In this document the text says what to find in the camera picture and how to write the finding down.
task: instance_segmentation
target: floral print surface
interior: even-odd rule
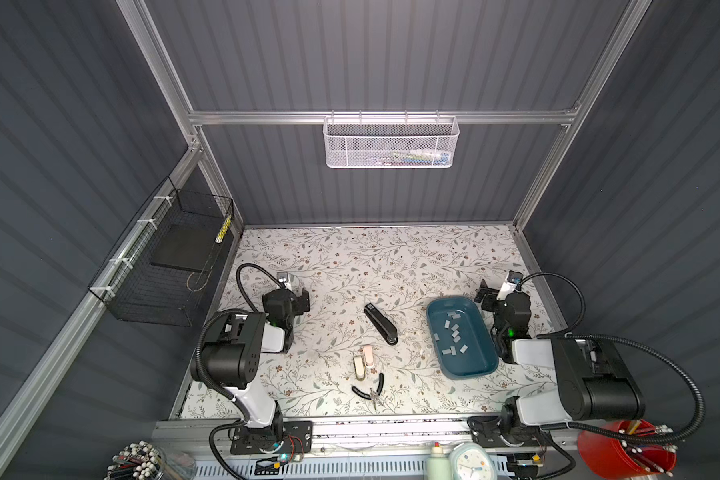
[[[355,416],[446,412],[493,412],[510,396],[555,387],[554,371],[500,362],[496,372],[475,379],[443,375],[426,317],[441,296],[474,298],[480,279],[498,287],[508,270],[527,273],[508,226],[368,227],[246,230],[235,263],[250,262],[295,274],[310,293],[311,311],[297,319],[288,353],[263,353],[259,379],[284,414]],[[242,282],[253,301],[273,288],[254,269]],[[550,331],[546,310],[533,285],[530,334]],[[373,302],[398,328],[388,345],[362,312]],[[234,274],[220,310],[247,308]],[[484,314],[487,325],[492,315]],[[355,379],[353,357],[373,345],[374,365]],[[374,387],[384,372],[376,405],[352,393]],[[236,416],[235,407],[194,382],[182,418]]]

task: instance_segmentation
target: black wire basket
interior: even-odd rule
[[[192,326],[206,318],[226,253],[232,247],[232,199],[173,189],[148,220],[135,241],[113,258],[117,246],[99,268],[114,273],[104,284],[88,285],[118,320]]]

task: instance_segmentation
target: red cup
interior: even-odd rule
[[[611,430],[612,432],[618,432],[622,429],[626,430],[629,424],[630,422],[625,420],[622,422],[609,423],[603,428]],[[652,426],[653,425],[645,420],[641,420],[638,428]],[[576,444],[578,445],[579,454],[586,466],[596,475],[607,478],[608,480],[655,474],[653,469],[651,472],[646,472],[642,466],[637,465],[632,457],[626,454],[624,448],[621,446],[621,441],[615,438],[608,438],[597,435],[596,433],[584,431],[579,434],[579,439]],[[641,455],[662,467],[667,472],[672,470],[677,463],[677,456],[663,448],[643,448]]]

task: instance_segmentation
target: gray corrugated wall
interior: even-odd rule
[[[195,110],[574,105],[626,2],[148,1]],[[314,127],[205,127],[247,224],[512,220],[554,126],[461,126],[454,165],[326,167]]]
[[[247,224],[512,220],[560,127],[466,125],[451,168],[326,166],[319,126],[207,126]]]
[[[185,149],[113,2],[0,2],[0,414]],[[167,415],[190,335],[105,317],[4,477],[101,476]]]
[[[720,0],[654,1],[525,233],[542,269],[584,291],[582,331],[690,371],[709,413],[680,461],[720,469]],[[550,283],[573,318],[575,299]],[[627,358],[648,417],[683,424],[681,381]]]

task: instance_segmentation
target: pliers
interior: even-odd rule
[[[376,402],[383,403],[381,394],[382,389],[384,389],[384,374],[379,373],[378,374],[378,387],[376,387],[376,391],[374,392],[373,389],[371,389],[370,393],[365,393],[363,390],[357,388],[356,386],[352,386],[352,391],[355,393],[356,396],[360,398],[364,398],[366,400],[371,400],[373,402],[373,410],[376,411]]]

